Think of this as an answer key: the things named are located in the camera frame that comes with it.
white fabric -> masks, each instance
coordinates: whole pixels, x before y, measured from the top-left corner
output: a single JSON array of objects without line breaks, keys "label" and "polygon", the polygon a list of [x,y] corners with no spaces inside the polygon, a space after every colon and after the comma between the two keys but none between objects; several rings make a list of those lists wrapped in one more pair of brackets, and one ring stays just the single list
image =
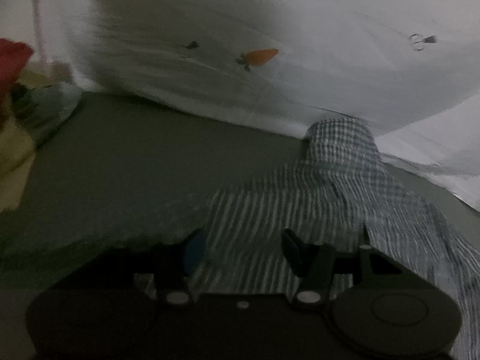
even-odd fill
[{"label": "white fabric", "polygon": [[[42,4],[49,53],[84,88],[295,137],[331,111],[353,115],[390,158],[435,166],[418,172],[478,208],[480,0]],[[438,43],[415,51],[416,33]],[[263,67],[235,62],[270,48],[279,53]]]}]

red cloth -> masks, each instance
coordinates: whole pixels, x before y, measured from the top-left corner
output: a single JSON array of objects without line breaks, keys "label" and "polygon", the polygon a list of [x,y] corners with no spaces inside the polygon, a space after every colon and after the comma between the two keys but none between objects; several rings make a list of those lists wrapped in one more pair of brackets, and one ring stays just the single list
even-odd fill
[{"label": "red cloth", "polygon": [[0,39],[0,127],[4,121],[3,99],[18,79],[20,71],[33,54],[30,46],[21,42]]}]

white blanket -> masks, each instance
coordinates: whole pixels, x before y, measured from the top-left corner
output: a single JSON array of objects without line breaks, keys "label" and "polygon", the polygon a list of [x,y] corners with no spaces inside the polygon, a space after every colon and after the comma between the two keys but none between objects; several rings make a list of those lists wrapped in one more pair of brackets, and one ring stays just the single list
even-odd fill
[{"label": "white blanket", "polygon": [[[390,161],[407,161],[480,209],[476,7],[480,0],[41,0],[40,11],[47,54],[68,60],[86,89],[295,137],[332,112],[353,115]],[[411,44],[431,36],[436,43]],[[250,71],[236,61],[263,49],[278,54]]]}]

striped cloth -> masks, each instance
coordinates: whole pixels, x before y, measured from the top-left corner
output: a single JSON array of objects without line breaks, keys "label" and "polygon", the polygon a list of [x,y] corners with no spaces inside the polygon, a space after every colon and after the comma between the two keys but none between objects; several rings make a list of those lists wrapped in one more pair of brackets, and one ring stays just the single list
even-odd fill
[{"label": "striped cloth", "polygon": [[[305,161],[218,191],[211,201],[206,257],[191,279],[215,293],[286,293],[298,279],[282,257],[280,234],[354,251],[370,243],[441,288],[460,306],[456,359],[480,359],[480,254],[422,197],[383,167],[368,128],[352,118],[310,129]],[[338,293],[349,285],[334,282]]]}]

checkered fabric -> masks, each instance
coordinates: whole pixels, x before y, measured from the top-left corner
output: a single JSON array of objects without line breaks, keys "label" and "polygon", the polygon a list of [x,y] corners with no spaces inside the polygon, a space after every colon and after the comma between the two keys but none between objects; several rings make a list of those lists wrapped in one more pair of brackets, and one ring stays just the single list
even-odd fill
[{"label": "checkered fabric", "polygon": [[[211,201],[206,257],[192,286],[215,293],[287,293],[298,279],[282,257],[290,228],[305,242],[354,251],[370,243],[449,294],[463,327],[451,355],[480,358],[480,254],[422,197],[383,167],[368,128],[352,118],[310,129],[305,161],[218,191]],[[335,291],[347,280],[334,282]]]}]

